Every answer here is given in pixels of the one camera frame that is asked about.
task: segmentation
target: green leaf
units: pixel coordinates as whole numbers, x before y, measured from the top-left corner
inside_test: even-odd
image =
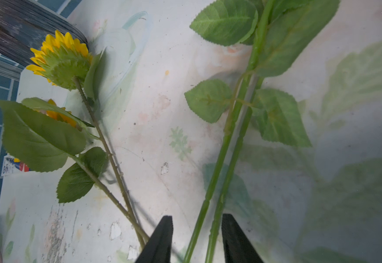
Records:
[[[216,164],[203,165],[204,189],[210,184]],[[215,195],[220,195],[223,182],[225,181],[226,172],[229,166],[223,165],[220,176],[215,189]],[[238,175],[234,174],[226,195],[225,209],[234,212],[240,216],[249,218],[252,214],[251,198],[248,194],[244,181]]]
[[[29,244],[33,242],[34,239],[34,225],[32,225],[32,228],[30,229],[30,239],[29,239]]]
[[[382,158],[346,165],[313,189],[303,233],[382,214]]]
[[[108,156],[100,147],[93,147],[80,155],[80,160],[96,176],[102,173],[102,169],[108,161]],[[85,196],[93,187],[94,181],[77,164],[70,166],[62,175],[57,186],[57,198],[59,203],[74,202]]]
[[[4,253],[2,255],[2,257],[4,259],[8,259],[9,256],[11,255],[11,252],[12,252],[12,247],[14,245],[14,242],[13,241],[10,241],[7,246],[5,247],[5,250],[4,250]]]
[[[197,15],[190,28],[207,41],[229,46],[249,38],[257,22],[257,9],[249,1],[217,0]]]
[[[340,0],[315,0],[285,13],[270,24],[257,74],[278,76],[292,65],[310,41],[333,18]]]
[[[346,121],[340,119],[336,120],[335,122],[332,122],[331,124],[328,125],[328,130],[338,130],[341,127],[343,127],[346,124]]]
[[[367,263],[351,256],[341,254],[326,247],[317,247],[301,255],[303,263]]]
[[[79,118],[73,116],[71,113],[61,109],[60,107],[52,105],[40,98],[26,98],[21,102],[21,104],[35,111],[45,110],[60,113],[64,116],[67,116],[68,118],[72,118],[83,129],[85,129],[86,127],[94,127],[93,125],[80,120]]]
[[[14,101],[0,101],[0,108],[4,148],[33,171],[57,170],[65,164],[67,154],[76,155],[86,146],[84,135],[68,123]]]
[[[347,55],[330,77],[323,97],[324,121],[382,96],[382,41]]]
[[[221,80],[204,80],[185,92],[190,109],[208,123],[215,123],[228,108],[232,91]]]
[[[312,0],[276,0],[271,11],[271,21],[281,16],[284,12],[307,5]]]
[[[87,75],[84,79],[84,84],[83,84],[84,93],[86,94],[87,97],[92,99],[96,99],[97,97],[97,93],[95,93],[96,91],[93,89],[93,86],[94,86],[93,82],[95,78],[96,69],[98,68],[99,61],[103,53],[104,53],[104,50],[93,57],[92,63],[90,65],[90,69],[87,72]]]
[[[257,218],[257,221],[271,231],[269,235],[276,236],[279,224],[273,209],[262,200],[253,200],[252,207],[254,208],[253,216]]]
[[[298,165],[293,156],[283,147],[243,144],[239,159],[251,164],[256,171],[291,170]]]
[[[253,105],[253,115],[264,140],[311,146],[293,96],[276,89],[260,89],[255,93]]]

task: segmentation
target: yellow flower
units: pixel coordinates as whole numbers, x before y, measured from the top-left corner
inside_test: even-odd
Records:
[[[34,74],[44,76],[53,85],[76,89],[73,76],[84,80],[92,62],[92,55],[89,53],[86,44],[81,44],[80,40],[73,39],[70,33],[65,36],[58,30],[55,37],[47,35],[42,43],[41,50],[31,48],[35,57],[31,60],[36,65],[29,65],[26,68]]]
[[[57,104],[52,99],[48,100],[48,103],[52,104],[54,106],[57,106]],[[53,118],[53,119],[62,121],[64,123],[68,123],[71,126],[73,126],[74,128],[77,126],[77,122],[75,120],[73,120],[72,118],[67,117],[61,113],[57,113],[57,112],[53,112],[53,111],[46,111],[46,115]]]

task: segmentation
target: stain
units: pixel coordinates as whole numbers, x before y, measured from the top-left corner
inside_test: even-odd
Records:
[[[165,162],[165,163],[162,165],[162,169],[161,169],[161,171],[160,171],[160,174],[166,174],[168,171],[169,171],[169,166],[168,166],[167,162]]]
[[[76,239],[77,240],[80,240],[83,236],[83,230],[82,229],[77,229],[77,232],[76,232]]]
[[[109,234],[109,239],[114,240],[121,235],[121,228],[118,222],[113,222],[111,225],[111,232]]]
[[[51,208],[51,213],[45,225],[44,253],[42,262],[62,263],[62,258],[66,252],[66,242],[64,242],[65,227],[62,220],[63,210],[58,207],[57,211]]]

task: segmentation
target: green stem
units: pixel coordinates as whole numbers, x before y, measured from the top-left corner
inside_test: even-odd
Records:
[[[255,91],[261,88],[263,81],[264,81],[264,78],[258,79],[257,84],[255,86],[255,90],[251,96],[251,102],[254,100]],[[220,222],[222,220],[223,209],[225,208],[226,195],[228,193],[230,182],[232,181],[234,177],[236,162],[238,161],[239,154],[242,149],[242,145],[244,144],[244,137],[246,134],[246,130],[248,129],[248,126],[250,125],[251,116],[252,116],[252,109],[249,107],[246,109],[244,120],[242,122],[241,129],[239,130],[239,137],[238,137],[238,140],[236,141],[235,149],[232,154],[232,158],[230,160],[228,171],[226,172],[225,182],[223,183],[222,190],[220,192],[220,196],[218,199],[218,203],[216,205],[215,217],[212,222],[212,228],[210,229],[209,245],[207,246],[206,263],[211,263],[213,261],[217,236],[219,235]]]
[[[250,61],[248,62],[248,66],[246,67],[246,71],[253,71],[258,63],[258,56],[260,55],[262,45],[264,43],[264,38],[266,36],[268,17],[270,16],[271,9],[273,7],[274,0],[269,0],[264,11],[262,13],[261,19],[258,22],[257,28],[255,29],[255,38],[254,45],[252,46],[252,52],[250,56]],[[241,88],[238,93],[238,98],[243,100],[246,95],[246,91],[248,89],[248,85],[251,80],[251,75],[246,75],[242,79]],[[223,137],[223,144],[220,148],[220,153],[218,159],[216,161],[215,170],[213,171],[213,176],[210,180],[210,184],[207,188],[206,196],[203,201],[203,204],[200,209],[200,213],[197,218],[197,222],[194,227],[193,234],[191,236],[190,243],[188,245],[187,252],[185,254],[184,263],[189,263],[191,260],[192,253],[194,251],[195,245],[197,244],[198,236],[201,231],[201,227],[203,226],[204,218],[206,217],[207,210],[209,208],[210,200],[213,197],[213,193],[215,191],[215,187],[217,181],[219,179],[220,171],[222,170],[223,162],[225,161],[226,153],[229,148],[230,140],[232,139],[232,133],[235,130],[236,121],[241,112],[242,103],[237,101],[235,103],[234,108],[230,108],[231,117],[230,121],[226,121],[225,125],[225,135]]]
[[[130,223],[134,226],[136,231],[140,233],[142,236],[146,236],[147,234],[144,232],[144,230],[141,228],[141,226],[134,220],[131,215],[128,213],[128,211],[120,204],[120,202],[114,197],[114,195],[109,191],[108,187],[106,187],[99,179],[98,177],[87,168],[84,163],[74,155],[68,155],[70,158],[72,158],[76,163],[80,166],[80,168],[83,169],[83,171],[86,172],[86,174],[90,177],[90,179],[93,180],[93,182],[109,197],[109,199],[115,204],[115,206],[125,215],[125,217],[130,221]]]
[[[132,206],[131,206],[130,197],[128,196],[128,193],[125,190],[125,182],[123,180],[124,173],[118,171],[118,167],[115,164],[114,155],[111,153],[109,146],[106,143],[104,134],[102,133],[102,130],[100,129],[98,119],[96,118],[95,114],[93,113],[92,108],[90,107],[89,103],[87,102],[87,98],[84,95],[84,92],[83,92],[83,89],[80,85],[79,79],[75,76],[73,78],[73,81],[76,84],[77,90],[80,92],[80,95],[83,99],[83,103],[86,105],[87,111],[89,112],[89,115],[92,118],[93,124],[95,125],[95,128],[98,131],[98,134],[100,137],[99,139],[102,141],[102,143],[104,145],[106,154],[108,155],[108,158],[109,158],[109,162],[111,163],[112,169],[114,170],[116,180],[118,182],[118,185],[120,186],[121,194],[122,194],[122,197],[124,198],[125,205],[127,206],[128,212],[129,212],[131,218],[137,223],[136,215],[134,214],[134,210],[132,209]],[[143,249],[144,246],[146,245],[146,242],[149,240],[149,237],[147,234],[145,234],[143,236],[137,230],[136,230],[136,234],[137,234],[138,242],[140,243],[141,249]]]

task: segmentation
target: flower stem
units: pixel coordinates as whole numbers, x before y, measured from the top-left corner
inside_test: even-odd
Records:
[[[89,103],[87,102],[86,96],[84,95],[84,92],[83,92],[83,89],[82,89],[82,87],[80,85],[79,79],[75,76],[73,78],[73,81],[74,81],[74,83],[77,86],[77,90],[80,92],[80,95],[81,95],[81,97],[83,99],[83,103],[86,105],[87,111],[89,112],[90,117],[92,118],[93,124],[95,125],[96,130],[98,131],[100,140],[102,141],[102,143],[104,145],[106,154],[108,155],[109,162],[111,163],[112,169],[114,170],[116,180],[118,181],[118,185],[120,186],[122,197],[124,198],[125,204],[127,206],[128,212],[130,214],[130,217],[136,223],[136,225],[138,225],[137,219],[136,219],[136,215],[134,214],[134,210],[132,209],[132,206],[131,206],[130,198],[128,196],[128,193],[125,190],[124,180],[123,180],[123,178],[121,178],[121,174],[122,174],[122,176],[124,174],[122,172],[120,174],[120,172],[118,171],[118,167],[115,164],[114,155],[111,153],[111,151],[109,149],[109,146],[106,143],[104,134],[102,133],[102,130],[99,127],[99,122],[96,119],[96,116],[93,113],[92,108],[90,107]],[[136,229],[138,241],[140,242],[141,249],[143,249],[144,245],[148,241],[149,237],[148,237],[148,235],[145,232],[144,232],[144,235],[143,235],[143,233],[139,233],[139,231],[137,231],[136,227],[135,227],[135,229]]]
[[[142,235],[146,236],[147,234],[144,232],[144,230],[141,228],[141,226],[136,222],[134,218],[131,217],[131,214],[128,213],[128,211],[120,204],[120,202],[114,197],[114,195],[109,191],[108,187],[106,187],[96,175],[93,174],[92,171],[87,168],[84,163],[74,155],[68,155],[70,158],[72,158],[76,163],[80,166],[80,168],[83,169],[83,171],[86,172],[86,174],[93,180],[93,182],[103,191],[105,194],[109,197],[109,199],[116,205],[116,207],[119,208],[119,210],[125,215],[125,217],[130,221],[130,223],[134,226],[136,231]]]
[[[261,19],[257,24],[257,28],[255,29],[255,38],[254,38],[254,45],[252,46],[252,52],[250,56],[250,60],[248,62],[248,66],[246,67],[246,71],[251,71],[251,73],[248,75],[248,73],[244,73],[244,77],[242,78],[241,88],[238,93],[238,99],[243,100],[246,95],[246,91],[248,89],[248,86],[251,81],[252,72],[257,66],[258,63],[258,56],[260,55],[260,52],[262,50],[262,46],[264,44],[264,39],[267,32],[267,24],[268,24],[268,17],[270,16],[271,9],[273,7],[274,0],[269,0],[266,7],[264,8],[264,11],[262,13]],[[213,171],[213,176],[210,181],[209,187],[207,188],[206,196],[203,201],[203,204],[200,209],[200,213],[197,218],[197,222],[194,227],[193,234],[191,236],[190,243],[188,245],[187,252],[184,257],[183,263],[189,263],[191,260],[192,253],[194,251],[195,245],[197,244],[197,239],[201,231],[201,227],[204,222],[204,218],[206,217],[207,210],[209,208],[210,199],[213,197],[213,193],[215,191],[215,187],[217,184],[217,181],[219,179],[220,171],[223,166],[223,162],[225,161],[226,153],[228,151],[230,140],[232,139],[232,134],[235,130],[236,121],[239,117],[239,114],[241,112],[242,103],[239,101],[235,102],[234,108],[230,108],[231,117],[228,116],[228,120],[225,124],[225,135],[223,137],[223,144],[220,148],[220,153],[218,156],[218,159],[216,161],[215,170]]]

